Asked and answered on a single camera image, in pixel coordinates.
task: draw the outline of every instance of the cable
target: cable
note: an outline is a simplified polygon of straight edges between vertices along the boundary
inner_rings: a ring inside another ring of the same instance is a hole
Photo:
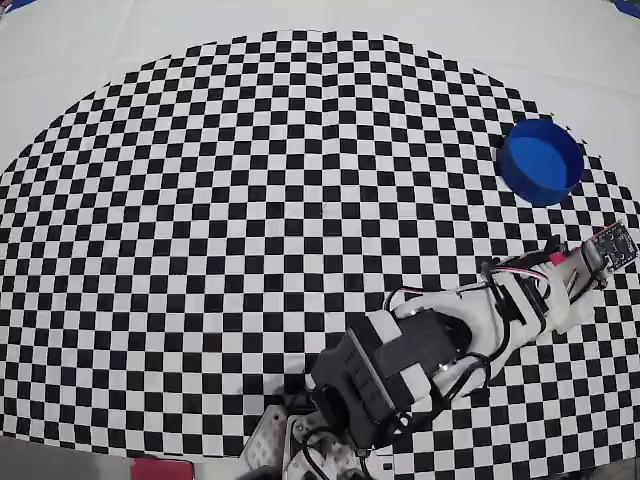
[[[489,288],[489,285],[484,283],[484,284],[478,285],[476,287],[468,287],[468,288],[460,287],[458,290],[454,290],[454,292],[456,292],[459,297],[462,297],[463,293],[475,292],[477,290],[486,290],[487,288]]]
[[[575,287],[577,279],[578,279],[578,270],[576,269],[571,274],[571,277],[569,278],[569,283],[567,283],[567,287],[566,287],[567,295],[569,295],[571,293],[571,290],[573,290],[573,287]]]
[[[469,378],[471,377],[471,374],[473,372],[475,372],[477,369],[479,368],[484,368],[484,388],[486,388],[489,384],[489,378],[491,375],[491,365],[489,363],[489,359],[480,354],[480,353],[468,353],[465,355],[465,357],[475,357],[478,359],[477,362],[473,362],[471,365],[469,365],[466,370],[464,372],[462,372],[462,375],[460,375],[458,377],[458,380],[456,380],[456,382],[453,384],[453,386],[449,389],[449,391],[447,393],[444,394],[444,396],[442,397],[442,399],[447,403],[451,403],[451,400],[453,400],[456,395],[458,395],[458,393],[460,393],[460,390],[462,390],[462,387],[465,386],[465,384],[467,383],[467,381],[469,380]]]
[[[291,398],[286,403],[284,402],[285,399],[284,399],[284,396],[283,396],[283,398],[282,398],[283,402],[282,403],[283,403],[284,408],[287,410],[287,413],[289,415],[291,415],[294,412],[300,413],[301,411],[307,411],[308,409],[305,410],[304,408],[295,409],[296,401],[300,397],[304,396],[305,402],[306,402],[305,406],[311,407],[312,403],[309,403],[310,395],[311,395],[311,392],[309,390],[307,390],[306,388],[303,388],[302,390],[298,390],[296,393],[291,395]]]
[[[441,290],[427,290],[426,288],[418,288],[418,287],[407,287],[406,285],[400,285],[398,288],[394,289],[385,299],[382,308],[384,308],[387,312],[391,311],[391,300],[396,296],[399,292],[405,293],[413,293],[415,295],[424,295],[425,293],[434,293]]]
[[[406,435],[411,435],[414,432],[423,432],[428,427],[430,422],[433,422],[438,415],[440,415],[445,408],[444,402],[437,402],[433,405],[433,410],[430,412],[420,412],[420,418],[415,419],[415,414],[411,416],[411,428],[405,429],[402,433],[395,438],[402,438]]]
[[[547,283],[547,289],[544,291],[544,295],[542,296],[543,300],[546,300],[551,296],[551,284]]]
[[[311,458],[311,453],[309,453],[309,440],[315,434],[323,433],[323,432],[336,435],[336,433],[329,427],[322,426],[322,427],[312,428],[307,433],[305,433],[304,437],[302,437],[302,442],[301,442],[302,454],[304,455],[304,458],[309,464],[309,466],[313,468],[313,470],[318,474],[321,480],[329,480],[329,477],[327,477],[327,475],[322,471],[320,466],[313,460],[313,458]]]
[[[549,283],[549,278],[540,272],[536,272],[535,270],[531,270],[529,268],[515,268],[515,267],[494,267],[492,269],[492,272],[507,272],[507,273],[514,273],[517,275],[521,275],[523,277],[533,277],[533,278],[537,278],[538,280],[544,280],[545,282]]]
[[[502,353],[507,349],[507,345],[509,345],[509,339],[511,337],[511,327],[509,325],[509,319],[507,318],[504,299],[498,291],[496,282],[493,279],[493,272],[491,271],[488,263],[482,264],[482,273],[484,274],[484,277],[487,280],[487,285],[489,285],[491,293],[493,293],[496,300],[496,311],[498,312],[498,315],[500,315],[500,318],[502,318],[502,342],[500,342],[498,349],[489,355],[488,360],[489,362],[492,362],[502,355]]]
[[[593,285],[593,282],[598,279],[598,275],[600,275],[604,271],[604,269],[607,268],[607,261],[605,260],[602,262],[602,264],[598,268],[594,270],[591,267],[591,264],[589,263],[589,259],[587,258],[586,252],[584,251],[584,245],[585,245],[584,243],[580,245],[580,253],[582,254],[582,259],[584,260],[587,270],[589,271],[589,279],[582,286],[582,288],[578,290],[578,293],[576,293],[573,297],[571,297],[571,300],[569,301],[569,303],[571,303],[572,305],[578,300],[580,300],[582,296],[589,291],[589,289],[591,288],[591,285]]]
[[[371,473],[369,473],[369,467],[367,467],[367,457],[369,456],[369,452],[366,455],[360,455],[360,469],[364,474],[364,478],[366,480],[373,480]]]

